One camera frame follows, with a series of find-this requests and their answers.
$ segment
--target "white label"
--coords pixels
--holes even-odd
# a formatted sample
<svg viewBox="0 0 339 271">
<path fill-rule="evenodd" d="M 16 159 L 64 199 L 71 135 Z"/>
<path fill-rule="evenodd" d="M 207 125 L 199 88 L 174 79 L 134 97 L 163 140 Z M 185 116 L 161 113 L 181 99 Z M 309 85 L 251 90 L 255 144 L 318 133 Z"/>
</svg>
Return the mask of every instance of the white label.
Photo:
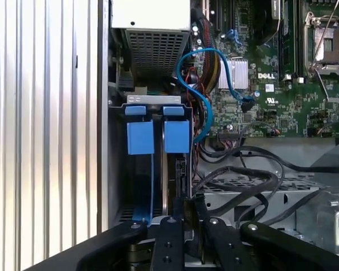
<svg viewBox="0 0 339 271">
<path fill-rule="evenodd" d="M 266 84 L 265 85 L 265 92 L 274 92 L 275 88 L 272 84 Z"/>
<path fill-rule="evenodd" d="M 289 33 L 289 10 L 288 10 L 288 1 L 284 3 L 284 35 Z"/>
<path fill-rule="evenodd" d="M 278 104 L 279 101 L 275 100 L 275 98 L 266 98 L 267 104 Z"/>
<path fill-rule="evenodd" d="M 275 79 L 275 75 L 273 73 L 258 73 L 259 79 Z"/>
</svg>

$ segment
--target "chip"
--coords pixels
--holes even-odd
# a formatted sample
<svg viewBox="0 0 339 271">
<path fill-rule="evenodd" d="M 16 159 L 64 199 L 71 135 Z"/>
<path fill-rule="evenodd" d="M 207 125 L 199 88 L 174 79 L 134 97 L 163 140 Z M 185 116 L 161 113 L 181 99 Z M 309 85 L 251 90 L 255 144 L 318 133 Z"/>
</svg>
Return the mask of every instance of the chip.
<svg viewBox="0 0 339 271">
<path fill-rule="evenodd" d="M 287 128 L 288 125 L 289 125 L 289 121 L 288 120 L 285 120 L 285 119 L 280 120 L 280 127 L 281 128 Z"/>
<path fill-rule="evenodd" d="M 251 114 L 244 114 L 244 122 L 245 123 L 251 122 Z"/>
</svg>

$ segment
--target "connector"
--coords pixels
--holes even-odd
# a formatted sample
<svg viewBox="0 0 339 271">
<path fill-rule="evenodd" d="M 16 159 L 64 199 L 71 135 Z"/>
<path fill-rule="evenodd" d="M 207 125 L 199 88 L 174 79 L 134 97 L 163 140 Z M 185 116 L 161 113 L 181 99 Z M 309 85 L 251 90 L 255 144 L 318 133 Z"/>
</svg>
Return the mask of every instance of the connector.
<svg viewBox="0 0 339 271">
<path fill-rule="evenodd" d="M 254 105 L 255 105 L 255 101 L 254 100 L 248 100 L 246 102 L 243 102 L 241 105 L 241 110 L 243 113 L 247 113 L 248 111 L 250 111 Z"/>
</svg>

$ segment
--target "green circuit board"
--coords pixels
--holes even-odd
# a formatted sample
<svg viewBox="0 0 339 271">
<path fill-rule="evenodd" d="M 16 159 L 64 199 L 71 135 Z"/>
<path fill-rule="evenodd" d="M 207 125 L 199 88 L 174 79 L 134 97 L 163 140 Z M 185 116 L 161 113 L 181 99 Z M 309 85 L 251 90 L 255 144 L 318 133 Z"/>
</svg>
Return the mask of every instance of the green circuit board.
<svg viewBox="0 0 339 271">
<path fill-rule="evenodd" d="M 331 100 L 327 102 L 319 81 L 304 74 L 304 63 L 298 57 L 304 50 L 303 28 L 308 12 L 315 16 L 330 15 L 333 5 L 284 1 L 281 28 L 273 39 L 262 46 L 255 46 L 252 42 L 252 6 L 248 0 L 237 2 L 235 27 L 242 46 L 223 41 L 220 35 L 216 40 L 218 48 L 227 58 L 247 59 L 249 87 L 241 93 L 253 95 L 258 91 L 259 97 L 256 97 L 256 105 L 249 112 L 243 113 L 228 90 L 213 90 L 211 100 L 214 123 L 210 136 L 236 135 L 245 125 L 258 120 L 277 127 L 281 137 L 339 137 L 339 125 L 324 129 L 321 134 L 316 133 L 327 123 L 339 121 L 339 76 L 322 77 Z M 339 7 L 335 14 L 339 16 Z M 269 78 L 259 78 L 259 73 L 269 75 Z M 302 79 L 296 78 L 279 80 L 286 73 L 303 73 L 299 76 L 304 78 L 304 84 Z M 249 137 L 265 137 L 268 136 L 267 132 L 267 129 L 254 128 L 249 132 Z"/>
</svg>

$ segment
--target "ribbed metal panel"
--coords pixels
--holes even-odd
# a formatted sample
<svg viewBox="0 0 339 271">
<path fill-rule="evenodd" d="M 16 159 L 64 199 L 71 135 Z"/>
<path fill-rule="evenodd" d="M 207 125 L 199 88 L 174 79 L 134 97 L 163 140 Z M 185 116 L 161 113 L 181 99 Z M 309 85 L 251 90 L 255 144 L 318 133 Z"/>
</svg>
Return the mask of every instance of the ribbed metal panel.
<svg viewBox="0 0 339 271">
<path fill-rule="evenodd" d="M 97 26 L 98 0 L 0 0 L 0 271 L 97 233 Z"/>
</svg>

